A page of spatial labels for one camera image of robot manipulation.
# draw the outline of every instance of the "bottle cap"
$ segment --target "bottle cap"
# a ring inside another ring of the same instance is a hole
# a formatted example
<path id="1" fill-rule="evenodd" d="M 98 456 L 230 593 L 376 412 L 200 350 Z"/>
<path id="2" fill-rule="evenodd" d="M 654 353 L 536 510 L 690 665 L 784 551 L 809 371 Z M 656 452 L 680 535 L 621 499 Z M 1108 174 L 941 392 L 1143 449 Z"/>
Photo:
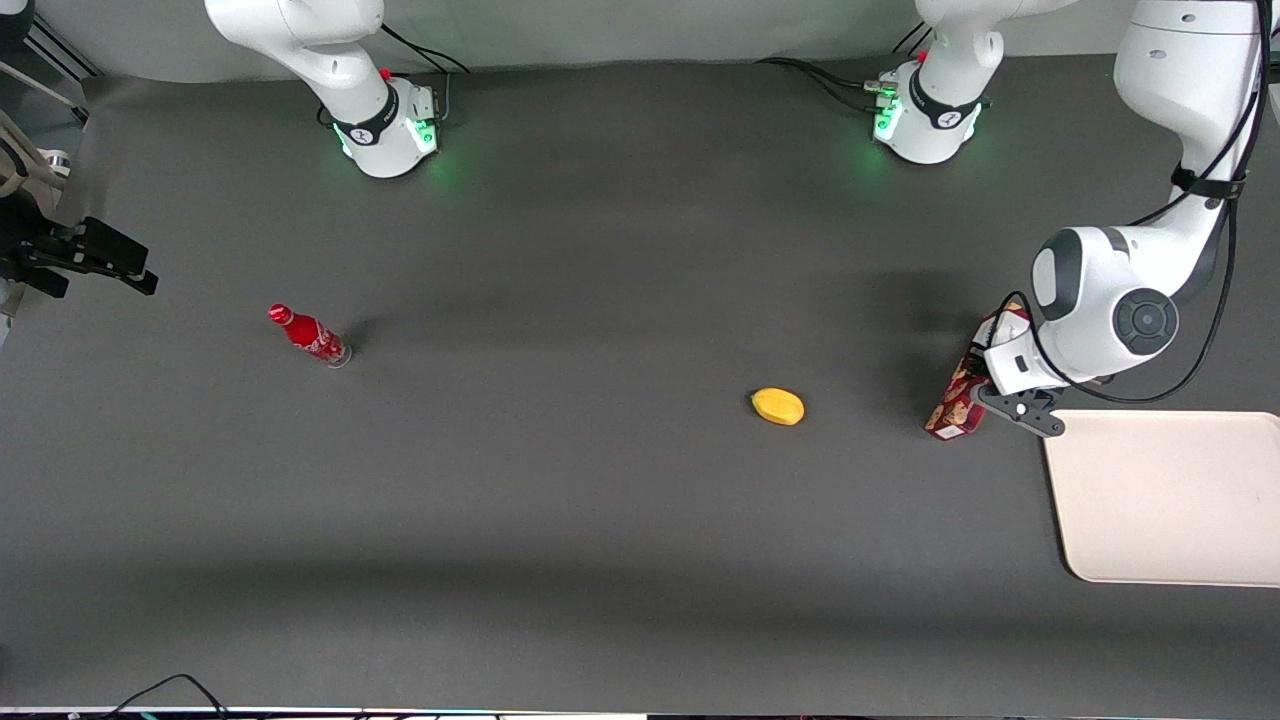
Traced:
<path id="1" fill-rule="evenodd" d="M 271 322 L 278 325 L 287 325 L 293 322 L 293 310 L 289 310 L 284 305 L 276 302 L 271 305 L 271 309 L 266 311 L 266 316 L 271 318 Z"/>

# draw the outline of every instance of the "black bracket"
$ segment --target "black bracket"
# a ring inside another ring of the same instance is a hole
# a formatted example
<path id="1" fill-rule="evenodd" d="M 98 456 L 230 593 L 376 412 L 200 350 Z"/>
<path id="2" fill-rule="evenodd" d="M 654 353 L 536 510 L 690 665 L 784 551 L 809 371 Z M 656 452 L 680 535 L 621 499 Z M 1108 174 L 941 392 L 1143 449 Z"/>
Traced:
<path id="1" fill-rule="evenodd" d="M 84 218 L 70 228 L 52 225 L 47 234 L 27 237 L 15 255 L 17 263 L 0 263 L 0 275 L 52 297 L 67 295 L 68 281 L 47 268 L 106 275 L 142 295 L 155 295 L 160 282 L 146 269 L 146 246 L 97 218 Z"/>
<path id="2" fill-rule="evenodd" d="M 1024 389 L 1014 395 L 1000 395 L 991 383 L 983 383 L 969 393 L 978 405 L 1041 437 L 1057 437 L 1066 432 L 1066 424 L 1052 413 L 1053 404 L 1061 395 L 1060 389 Z"/>
<path id="3" fill-rule="evenodd" d="M 1244 192 L 1244 181 L 1211 181 L 1204 179 L 1196 173 L 1188 170 L 1180 164 L 1174 168 L 1174 174 L 1169 177 L 1170 182 L 1179 187 L 1179 190 L 1187 191 L 1192 195 L 1199 195 L 1201 197 L 1213 197 L 1217 200 L 1235 200 Z"/>

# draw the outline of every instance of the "red snack box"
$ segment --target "red snack box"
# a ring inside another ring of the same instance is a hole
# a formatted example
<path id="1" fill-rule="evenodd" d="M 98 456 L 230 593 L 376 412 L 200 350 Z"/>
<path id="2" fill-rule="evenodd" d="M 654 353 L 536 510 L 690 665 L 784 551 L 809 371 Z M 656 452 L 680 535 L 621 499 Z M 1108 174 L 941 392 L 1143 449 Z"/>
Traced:
<path id="1" fill-rule="evenodd" d="M 973 388 L 991 382 L 982 352 L 997 332 L 1018 332 L 1025 329 L 1029 322 L 1027 310 L 1018 302 L 1009 302 L 1004 309 L 982 319 L 978 332 L 969 343 L 969 351 L 956 365 L 955 373 L 951 373 L 951 382 L 942 393 L 942 402 L 933 409 L 929 420 L 924 423 L 925 432 L 938 439 L 955 439 L 978 429 L 987 409 L 978 405 L 970 393 Z"/>

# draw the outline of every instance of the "cable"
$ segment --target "cable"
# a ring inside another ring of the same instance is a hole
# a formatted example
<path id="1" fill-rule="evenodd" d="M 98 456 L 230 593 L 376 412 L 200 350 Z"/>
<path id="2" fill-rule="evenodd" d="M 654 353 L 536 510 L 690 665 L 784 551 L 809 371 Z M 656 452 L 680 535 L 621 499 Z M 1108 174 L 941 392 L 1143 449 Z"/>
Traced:
<path id="1" fill-rule="evenodd" d="M 63 74 L 65 74 L 67 77 L 76 78 L 77 81 L 79 79 L 79 76 L 77 76 L 74 70 L 68 68 L 61 60 L 58 59 L 58 55 L 50 53 L 49 49 L 41 45 L 38 41 L 36 41 L 35 37 L 31 37 L 28 35 L 24 41 L 32 50 L 36 50 L 40 54 L 40 56 L 45 59 L 46 63 L 51 65 L 58 65 L 58 68 L 61 69 Z"/>
<path id="2" fill-rule="evenodd" d="M 0 197 L 9 197 L 14 192 L 18 192 L 18 188 L 22 187 L 22 183 L 27 182 L 31 174 L 27 172 L 26 160 L 22 159 L 22 155 L 8 141 L 0 140 L 0 147 L 4 149 L 4 154 L 13 161 L 13 174 L 4 178 L 4 182 L 0 183 Z"/>
<path id="3" fill-rule="evenodd" d="M 911 40 L 911 36 L 913 36 L 913 35 L 915 35 L 915 33 L 920 32 L 920 28 L 922 28 L 922 27 L 924 27 L 924 20 L 920 20 L 920 22 L 915 23 L 915 27 L 913 27 L 913 28 L 910 29 L 910 32 L 908 32 L 906 35 L 904 35 L 904 36 L 902 36 L 902 40 L 899 40 L 899 41 L 897 41 L 897 45 L 895 45 L 895 46 L 893 46 L 893 49 L 892 49 L 892 50 L 890 50 L 890 54 L 892 55 L 893 53 L 897 53 L 899 50 L 901 50 L 901 49 L 902 49 L 902 46 L 904 46 L 904 45 L 906 45 L 906 41 L 908 41 L 908 40 Z"/>
<path id="4" fill-rule="evenodd" d="M 845 108 L 849 108 L 850 110 L 858 110 L 860 113 L 876 113 L 878 110 L 877 108 L 874 108 L 872 105 L 858 105 L 856 102 L 854 102 L 854 101 L 849 100 L 847 97 L 840 95 L 838 92 L 836 92 L 835 88 L 832 88 L 829 85 L 827 85 L 827 82 L 831 82 L 832 85 L 836 85 L 838 87 L 861 90 L 863 88 L 863 83 L 856 82 L 856 81 L 851 81 L 851 79 L 847 79 L 847 78 L 842 78 L 842 77 L 836 76 L 836 74 L 832 74 L 832 73 L 829 73 L 829 72 L 819 68 L 818 65 L 814 65 L 813 63 L 806 63 L 804 60 L 796 60 L 794 58 L 764 58 L 762 60 L 756 60 L 755 63 L 756 64 L 764 64 L 764 65 L 783 65 L 783 67 L 787 67 L 787 68 L 797 69 L 801 73 L 804 73 L 805 77 L 808 77 L 809 79 L 812 79 L 815 83 L 818 83 L 818 87 L 820 87 L 823 92 L 826 92 L 832 99 L 835 99 L 836 102 L 840 102 L 841 105 L 844 105 Z"/>
<path id="5" fill-rule="evenodd" d="M 910 56 L 910 55 L 915 55 L 915 49 L 916 49 L 916 47 L 919 47 L 919 46 L 920 46 L 920 44 L 922 44 L 922 42 L 924 42 L 924 38 L 929 37 L 929 35 L 932 35 L 932 33 L 933 33 L 933 31 L 932 31 L 932 29 L 929 29 L 929 32 L 927 32 L 927 33 L 922 35 L 922 36 L 920 36 L 920 38 L 915 41 L 915 45 L 913 45 L 913 46 L 911 46 L 911 49 L 906 51 L 906 54 L 908 54 L 909 56 Z"/>
<path id="6" fill-rule="evenodd" d="M 19 70 L 18 68 L 10 65 L 9 63 L 0 61 L 0 73 L 5 73 L 5 74 L 12 76 L 14 79 L 17 79 L 18 82 L 26 85 L 27 87 L 29 87 L 32 90 L 38 90 L 40 92 L 44 92 L 45 95 L 52 97 L 54 100 L 61 102 L 63 105 L 67 105 L 68 108 L 70 108 L 73 110 L 77 108 L 77 105 L 74 102 L 72 102 L 70 100 L 68 100 L 67 96 L 61 95 L 60 92 L 55 91 L 54 88 L 51 88 L 49 86 L 45 86 L 44 83 L 41 83 L 40 81 L 37 81 L 36 78 L 28 76 L 27 73 L 24 73 L 24 72 Z"/>
<path id="7" fill-rule="evenodd" d="M 12 145 L 15 146 L 14 149 L 24 156 L 23 160 L 32 179 L 40 181 L 55 190 L 63 190 L 67 186 L 67 181 L 49 168 L 49 161 L 45 160 L 40 149 L 31 142 L 31 138 L 22 132 L 22 128 L 4 110 L 0 110 L 0 140 L 12 141 Z"/>
<path id="8" fill-rule="evenodd" d="M 1226 142 L 1222 143 L 1222 149 L 1219 150 L 1217 155 L 1208 164 L 1208 167 L 1204 168 L 1204 172 L 1201 173 L 1202 178 L 1208 177 L 1208 174 L 1213 172 L 1215 168 L 1217 168 L 1217 164 L 1221 163 L 1222 159 L 1226 158 L 1226 155 L 1231 151 L 1231 147 L 1235 146 L 1235 141 L 1240 138 L 1240 133 L 1244 131 L 1244 124 L 1249 122 L 1249 113 L 1252 113 L 1253 109 L 1257 108 L 1258 111 L 1254 113 L 1252 118 L 1253 119 L 1252 135 L 1249 136 L 1248 142 L 1245 142 L 1245 147 L 1240 152 L 1240 163 L 1239 165 L 1236 165 L 1235 169 L 1236 170 L 1235 174 L 1238 176 L 1235 179 L 1244 179 L 1245 165 L 1249 161 L 1249 156 L 1253 155 L 1253 145 L 1257 142 L 1258 138 L 1258 129 L 1262 119 L 1261 117 L 1265 111 L 1266 96 L 1268 94 L 1267 72 L 1270 69 L 1270 65 L 1267 63 L 1267 59 L 1271 56 L 1271 35 L 1267 32 L 1267 29 L 1270 27 L 1270 18 L 1271 18 L 1270 5 L 1271 0 L 1254 0 L 1254 6 L 1258 10 L 1258 37 L 1261 40 L 1261 47 L 1260 47 L 1261 60 L 1258 63 L 1260 64 L 1258 90 L 1249 96 L 1249 102 L 1244 106 L 1244 111 L 1240 113 L 1240 119 L 1235 123 L 1235 128 L 1231 131 L 1230 137 L 1228 137 Z M 1148 213 L 1147 215 L 1143 215 L 1142 218 L 1138 218 L 1137 220 L 1129 224 L 1144 225 L 1151 220 L 1160 218 L 1183 200 L 1187 200 L 1188 196 L 1190 196 L 1190 191 L 1184 190 L 1180 195 L 1166 202 L 1160 209 Z"/>
<path id="9" fill-rule="evenodd" d="M 436 122 L 443 123 L 449 119 L 449 83 L 453 81 L 453 73 L 444 73 L 444 113 L 436 119 Z"/>
<path id="10" fill-rule="evenodd" d="M 411 42 L 408 40 L 404 40 L 404 36 L 402 36 L 401 33 L 396 32 L 394 29 L 392 29 L 390 27 L 388 27 L 385 23 L 383 23 L 383 32 L 385 32 L 387 35 L 389 35 L 393 38 L 398 40 L 402 45 L 412 47 L 413 50 L 417 51 L 419 55 L 422 55 L 424 58 L 426 56 L 425 54 L 435 55 L 436 58 L 444 58 L 445 60 L 448 60 L 448 61 L 453 63 L 454 65 L 457 65 L 460 70 L 462 70 L 462 72 L 465 72 L 467 74 L 471 73 L 471 68 L 468 68 L 468 67 L 463 65 L 462 63 L 457 61 L 452 55 L 445 55 L 444 53 L 440 53 L 439 50 L 431 50 L 430 47 L 424 47 L 424 46 L 421 46 L 421 45 L 419 45 L 416 42 Z M 430 58 L 426 58 L 426 59 L 433 65 L 435 65 L 436 68 L 440 68 L 442 73 L 448 72 L 444 68 L 442 68 L 440 64 L 436 63 L 435 60 L 431 60 Z"/>
<path id="11" fill-rule="evenodd" d="M 1201 178 L 1208 177 L 1208 174 L 1213 170 L 1213 168 L 1216 168 L 1217 164 L 1222 161 L 1222 159 L 1230 152 L 1231 147 L 1235 146 L 1235 142 L 1239 140 L 1240 132 L 1243 131 L 1245 122 L 1251 119 L 1251 113 L 1253 113 L 1252 122 L 1249 123 L 1251 135 L 1249 138 L 1245 141 L 1244 147 L 1240 150 L 1240 161 L 1239 164 L 1236 164 L 1235 173 L 1233 176 L 1234 181 L 1239 182 L 1245 178 L 1248 173 L 1249 159 L 1252 158 L 1253 149 L 1258 141 L 1258 131 L 1261 129 L 1262 126 L 1262 115 L 1265 114 L 1263 109 L 1266 108 L 1267 94 L 1268 94 L 1267 59 L 1271 56 L 1271 33 L 1270 33 L 1271 0 L 1256 0 L 1254 5 L 1257 8 L 1257 15 L 1258 15 L 1257 19 L 1258 19 L 1258 40 L 1260 40 L 1258 76 L 1256 78 L 1258 88 L 1249 96 L 1249 101 L 1245 105 L 1244 113 L 1240 115 L 1239 122 L 1236 122 L 1236 126 L 1233 129 L 1231 136 L 1224 143 L 1224 147 L 1221 151 L 1219 151 L 1217 156 L 1213 158 L 1213 161 L 1210 163 L 1208 168 L 1206 168 L 1204 172 L 1201 173 L 1199 176 Z M 1146 218 L 1142 218 L 1133 224 L 1139 225 L 1144 224 L 1146 222 L 1149 222 L 1153 218 L 1158 218 L 1160 215 L 1169 211 L 1170 208 L 1181 202 L 1188 195 L 1190 195 L 1190 191 L 1183 191 L 1178 197 L 1169 201 L 1164 208 L 1156 210 L 1155 213 L 1151 213 Z M 1222 324 L 1222 316 L 1226 313 L 1226 304 L 1231 295 L 1231 281 L 1235 277 L 1235 252 L 1236 252 L 1238 237 L 1239 237 L 1239 197 L 1233 197 L 1226 200 L 1226 263 L 1222 268 L 1222 288 L 1221 291 L 1219 291 L 1217 306 L 1213 309 L 1213 319 L 1210 322 L 1208 332 L 1204 334 L 1204 342 L 1201 345 L 1201 350 L 1196 355 L 1196 361 L 1192 363 L 1192 366 L 1189 370 L 1187 370 L 1187 374 L 1183 375 L 1183 378 L 1178 380 L 1169 389 L 1165 389 L 1149 397 L 1120 397 L 1105 392 L 1098 392 L 1093 388 L 1085 387 L 1069 378 L 1066 373 L 1060 370 L 1057 365 L 1055 365 L 1053 361 L 1050 360 L 1048 352 L 1044 351 L 1044 345 L 1041 342 L 1039 328 L 1036 325 L 1036 323 L 1030 323 L 1032 341 L 1036 343 L 1036 350 L 1041 354 L 1041 359 L 1044 361 L 1044 364 L 1048 366 L 1050 370 L 1057 374 L 1057 377 L 1060 377 L 1062 382 L 1068 383 L 1070 387 L 1083 392 L 1084 395 L 1107 402 L 1114 402 L 1117 405 L 1146 405 L 1148 402 L 1157 402 L 1176 395 L 1179 391 L 1187 387 L 1192 382 L 1192 379 L 1196 378 L 1197 374 L 1199 374 L 1201 368 L 1204 365 L 1206 357 L 1208 357 L 1210 348 L 1213 346 L 1213 341 L 1217 338 L 1217 331 Z M 1009 301 L 1014 300 L 1015 297 L 1021 300 L 1024 307 L 1028 307 L 1028 310 L 1030 309 L 1030 302 L 1027 300 L 1027 295 L 1023 293 L 1021 291 L 1015 290 L 1014 292 L 1009 293 L 1005 297 L 1004 302 L 1000 304 L 1001 311 L 1009 304 Z"/>
<path id="12" fill-rule="evenodd" d="M 840 77 L 837 74 L 833 74 L 831 72 L 827 72 L 827 70 L 819 68 L 818 65 L 814 65 L 813 63 L 806 63 L 804 60 L 796 60 L 795 58 L 771 56 L 771 58 L 764 58 L 762 60 L 756 60 L 755 63 L 756 64 L 764 64 L 764 65 L 787 65 L 787 67 L 803 70 L 803 72 L 805 72 L 805 73 L 808 73 L 810 76 L 817 76 L 817 77 L 819 77 L 819 78 L 822 78 L 822 79 L 824 79 L 824 81 L 827 81 L 827 82 L 829 82 L 832 85 L 838 85 L 840 87 L 849 87 L 849 88 L 852 88 L 852 90 L 861 90 L 863 88 L 861 81 L 842 78 L 842 77 Z"/>
<path id="13" fill-rule="evenodd" d="M 160 680 L 159 683 L 151 685 L 150 688 L 147 688 L 145 691 L 138 691 L 138 692 L 131 694 L 129 697 L 127 697 L 124 700 L 124 702 L 122 702 L 120 705 L 116 705 L 114 710 L 110 710 L 110 711 L 108 711 L 108 712 L 105 712 L 102 715 L 99 715 L 97 717 L 99 719 L 115 717 L 116 715 L 120 714 L 122 710 L 124 710 L 125 707 L 133 705 L 133 701 L 138 700 L 140 697 L 147 694 L 148 692 L 151 692 L 151 691 L 154 691 L 156 688 L 166 685 L 166 684 L 172 683 L 173 680 L 178 680 L 178 679 L 187 680 L 192 685 L 196 685 L 196 689 L 200 691 L 200 693 L 205 696 L 205 698 L 209 701 L 209 703 L 211 706 L 214 706 L 214 711 L 218 712 L 219 720 L 227 720 L 227 706 L 223 705 L 221 702 L 219 702 L 218 698 L 214 697 L 214 693 L 209 692 L 209 688 L 206 688 L 205 685 L 201 685 L 200 680 L 192 678 L 191 675 L 188 675 L 186 673 L 178 673 L 177 675 L 169 675 L 168 678 L 165 678 L 164 680 Z"/>
<path id="14" fill-rule="evenodd" d="M 56 35 L 49 32 L 49 28 L 45 27 L 44 24 L 41 24 L 41 20 L 40 20 L 38 17 L 35 19 L 33 24 L 36 26 L 36 29 L 38 29 L 40 32 L 45 33 L 45 37 L 47 37 L 49 40 L 52 40 L 54 45 L 56 45 L 58 49 L 61 50 L 64 55 L 67 55 L 68 58 L 70 58 L 72 60 L 74 60 L 76 64 L 79 65 L 81 68 L 84 68 L 84 72 L 88 73 L 88 77 L 97 77 L 97 73 L 93 72 L 93 68 L 88 67 L 88 64 L 86 64 L 84 60 L 81 60 L 79 55 L 77 55 L 76 53 L 72 53 L 70 47 L 63 45 L 63 41 L 58 40 Z"/>
<path id="15" fill-rule="evenodd" d="M 764 59 L 764 60 L 756 60 L 756 61 L 758 63 L 767 63 L 767 64 L 776 64 L 776 65 L 791 65 L 791 67 L 795 67 L 801 73 L 804 73 L 804 76 L 806 78 L 809 78 L 809 79 L 814 81 L 815 83 L 818 83 L 818 87 L 820 87 L 823 92 L 826 92 L 827 95 L 829 95 L 832 99 L 836 100 L 836 102 L 840 102 L 845 108 L 849 108 L 850 110 L 858 110 L 860 113 L 874 113 L 876 111 L 876 108 L 873 108 L 870 105 L 865 105 L 865 106 L 864 105 L 858 105 L 856 102 L 854 102 L 854 101 L 849 100 L 847 97 L 840 95 L 829 85 L 822 82 L 822 78 L 819 76 L 817 76 L 814 73 L 805 72 L 799 65 L 794 65 L 791 63 L 773 63 L 772 59 Z"/>
<path id="16" fill-rule="evenodd" d="M 1248 101 L 1248 104 L 1245 104 L 1244 111 L 1240 114 L 1240 119 L 1235 123 L 1235 129 L 1231 131 L 1231 135 L 1228 137 L 1226 143 L 1222 145 L 1222 149 L 1219 150 L 1217 155 L 1213 156 L 1213 160 L 1208 164 L 1208 167 L 1204 168 L 1204 172 L 1201 173 L 1201 177 L 1207 177 L 1211 172 L 1213 172 L 1213 169 L 1217 168 L 1217 164 L 1221 163 L 1222 159 L 1226 158 L 1226 154 L 1231 151 L 1231 147 L 1235 146 L 1235 141 L 1239 140 L 1240 138 L 1240 133 L 1244 132 L 1244 124 L 1247 122 L 1249 122 L 1249 113 L 1253 111 L 1253 108 L 1257 105 L 1257 101 L 1258 101 L 1258 94 L 1257 92 L 1253 92 L 1252 95 L 1249 95 L 1249 101 Z M 1192 193 L 1192 191 L 1184 190 L 1180 195 L 1178 195 L 1176 197 L 1174 197 L 1169 202 L 1165 202 L 1160 209 L 1153 210 L 1153 211 L 1151 211 L 1151 213 L 1148 213 L 1148 214 L 1138 218 L 1137 220 L 1133 220 L 1129 224 L 1130 225 L 1144 225 L 1144 224 L 1149 223 L 1151 220 L 1155 220 L 1156 218 L 1160 218 L 1165 213 L 1172 210 L 1174 206 L 1176 206 L 1179 202 L 1181 202 L 1183 200 L 1187 200 L 1187 197 L 1190 196 L 1190 193 Z"/>

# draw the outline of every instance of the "beige tray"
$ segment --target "beige tray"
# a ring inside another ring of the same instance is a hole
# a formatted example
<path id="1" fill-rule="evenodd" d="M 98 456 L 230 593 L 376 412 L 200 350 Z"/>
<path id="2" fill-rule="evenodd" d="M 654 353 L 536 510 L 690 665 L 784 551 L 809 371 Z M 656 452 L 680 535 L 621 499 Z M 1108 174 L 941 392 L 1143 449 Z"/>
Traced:
<path id="1" fill-rule="evenodd" d="M 1280 588 L 1280 418 L 1060 410 L 1044 439 L 1066 562 L 1096 583 Z"/>

